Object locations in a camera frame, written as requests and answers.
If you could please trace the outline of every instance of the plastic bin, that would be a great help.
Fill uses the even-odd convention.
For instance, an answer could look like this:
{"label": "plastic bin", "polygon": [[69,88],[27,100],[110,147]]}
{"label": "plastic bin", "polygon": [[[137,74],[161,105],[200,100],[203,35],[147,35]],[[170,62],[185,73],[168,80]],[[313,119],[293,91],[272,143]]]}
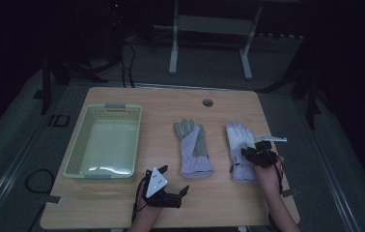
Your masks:
{"label": "plastic bin", "polygon": [[141,113],[135,104],[88,105],[64,175],[133,182]]}

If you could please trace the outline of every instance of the dark background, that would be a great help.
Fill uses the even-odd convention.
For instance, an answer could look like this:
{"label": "dark background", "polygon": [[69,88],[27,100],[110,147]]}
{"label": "dark background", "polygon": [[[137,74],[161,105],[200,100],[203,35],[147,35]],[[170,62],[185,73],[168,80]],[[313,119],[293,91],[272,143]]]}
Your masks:
{"label": "dark background", "polygon": [[[252,13],[230,10],[229,5],[251,1],[181,1],[181,11],[202,15],[250,18]],[[0,1],[0,117],[23,83],[41,68],[42,55],[51,47],[76,62],[101,55],[90,41],[105,37],[96,25],[124,21],[150,40],[153,25],[171,26],[173,1]],[[320,67],[320,88],[339,119],[365,169],[365,1],[264,2],[258,33],[303,36],[293,69]]]}

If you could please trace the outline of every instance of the gray carpet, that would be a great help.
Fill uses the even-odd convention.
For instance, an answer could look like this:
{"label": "gray carpet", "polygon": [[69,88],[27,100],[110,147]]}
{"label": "gray carpet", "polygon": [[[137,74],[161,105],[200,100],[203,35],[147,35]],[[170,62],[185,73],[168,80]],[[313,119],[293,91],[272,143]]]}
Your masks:
{"label": "gray carpet", "polygon": [[[248,81],[243,79],[236,50],[182,46],[178,72],[169,75],[170,46],[134,42],[131,43],[135,49],[132,77],[137,87],[171,85],[254,90],[266,87],[283,76],[299,44],[300,41],[292,38],[256,38],[249,54],[255,77]],[[126,47],[124,53],[126,65],[130,64],[131,50]],[[104,84],[106,86],[123,85],[120,67],[101,77],[111,80]],[[38,73],[27,82],[0,120],[0,180],[15,157],[26,151],[16,180],[12,182],[9,193],[5,194],[5,200],[0,202],[0,231],[28,231],[32,222],[38,219],[44,194],[28,191],[25,180],[41,168],[57,172],[91,86],[97,84],[80,77],[74,78],[67,87],[54,84],[53,105],[47,115],[41,116],[41,102],[32,99],[35,91],[41,88]],[[301,217],[300,228],[313,232],[351,231],[335,201],[338,192],[335,196],[332,188],[336,183],[346,196],[357,223],[355,228],[358,229],[352,231],[365,231],[365,174],[354,150],[337,119],[321,101],[318,101],[318,106],[322,114],[315,116],[317,129],[310,130],[304,120],[306,100],[294,101],[290,97],[291,89],[292,84],[259,96],[272,134],[289,139],[287,143],[276,143],[276,146],[279,154],[286,159],[285,171],[290,186],[298,192],[295,203]],[[48,126],[52,114],[70,116],[69,125],[66,128]],[[331,168],[330,174],[335,178],[333,182],[329,182],[328,170],[323,168],[323,156]],[[31,182],[31,186],[39,189],[47,189],[48,185],[49,180],[42,173]],[[252,227],[251,230],[269,231],[266,227]],[[43,230],[36,222],[33,231]],[[158,231],[238,230],[199,228]]]}

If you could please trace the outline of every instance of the work glove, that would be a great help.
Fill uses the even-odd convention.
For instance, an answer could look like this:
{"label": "work glove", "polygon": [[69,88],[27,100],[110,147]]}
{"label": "work glove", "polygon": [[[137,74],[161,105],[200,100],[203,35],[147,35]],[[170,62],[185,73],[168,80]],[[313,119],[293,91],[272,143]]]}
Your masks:
{"label": "work glove", "polygon": [[174,124],[174,131],[181,142],[181,175],[185,178],[210,176],[213,167],[208,157],[204,127],[196,125],[192,119],[182,119]]}
{"label": "work glove", "polygon": [[256,182],[257,175],[251,162],[242,155],[241,149],[255,148],[255,139],[252,131],[236,121],[227,124],[227,135],[230,144],[232,180],[235,182]]}

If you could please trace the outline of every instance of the wooden table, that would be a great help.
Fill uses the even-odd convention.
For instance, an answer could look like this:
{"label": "wooden table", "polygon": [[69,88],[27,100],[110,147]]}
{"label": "wooden table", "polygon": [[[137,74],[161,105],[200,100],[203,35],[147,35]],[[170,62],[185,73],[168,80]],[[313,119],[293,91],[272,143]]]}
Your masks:
{"label": "wooden table", "polygon": [[[206,107],[203,100],[213,101]],[[270,134],[258,96],[247,91],[191,89],[91,88],[80,112],[91,103],[140,104],[143,107],[136,179],[132,184],[78,180],[63,176],[73,145],[74,128],[51,195],[62,197],[59,204],[47,204],[41,219],[45,229],[129,228],[132,204],[146,169],[168,165],[166,191],[177,193],[190,185],[179,209],[162,211],[155,227],[209,227],[264,225],[267,205],[258,184],[231,180],[231,160],[225,126],[232,121],[245,124],[254,135]],[[205,127],[207,147],[214,173],[205,179],[180,176],[180,142],[173,124],[191,118]],[[288,189],[286,176],[284,189]],[[296,222],[299,214],[291,196],[284,198]]]}

